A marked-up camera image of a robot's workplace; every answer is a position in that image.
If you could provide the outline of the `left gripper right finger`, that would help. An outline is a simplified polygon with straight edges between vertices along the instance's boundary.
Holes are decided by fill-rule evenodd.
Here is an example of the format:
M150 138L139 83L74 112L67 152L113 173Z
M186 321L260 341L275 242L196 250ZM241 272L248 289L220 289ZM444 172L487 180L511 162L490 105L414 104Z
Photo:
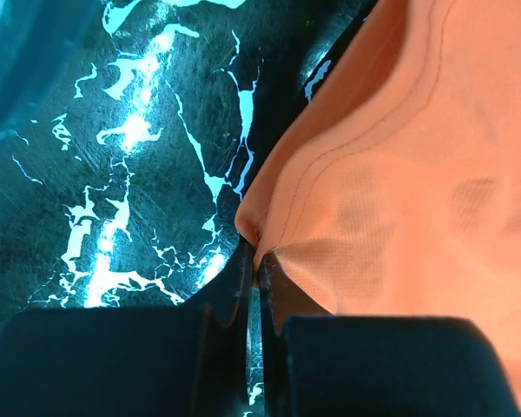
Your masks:
M259 271L269 416L519 416L491 343L470 321L335 316L284 272Z

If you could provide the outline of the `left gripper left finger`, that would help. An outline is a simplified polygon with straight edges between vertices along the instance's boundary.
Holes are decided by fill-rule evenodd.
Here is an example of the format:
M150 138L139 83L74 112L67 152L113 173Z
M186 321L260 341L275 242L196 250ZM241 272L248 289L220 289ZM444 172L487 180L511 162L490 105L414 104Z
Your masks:
M0 327L0 416L239 416L252 247L178 307L35 309Z

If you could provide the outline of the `orange t-shirt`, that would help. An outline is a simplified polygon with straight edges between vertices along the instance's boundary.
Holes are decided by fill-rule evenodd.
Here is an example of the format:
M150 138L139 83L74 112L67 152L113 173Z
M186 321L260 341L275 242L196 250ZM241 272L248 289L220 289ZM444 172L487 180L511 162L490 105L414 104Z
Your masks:
M521 1L379 1L235 217L333 314L473 321L521 407Z

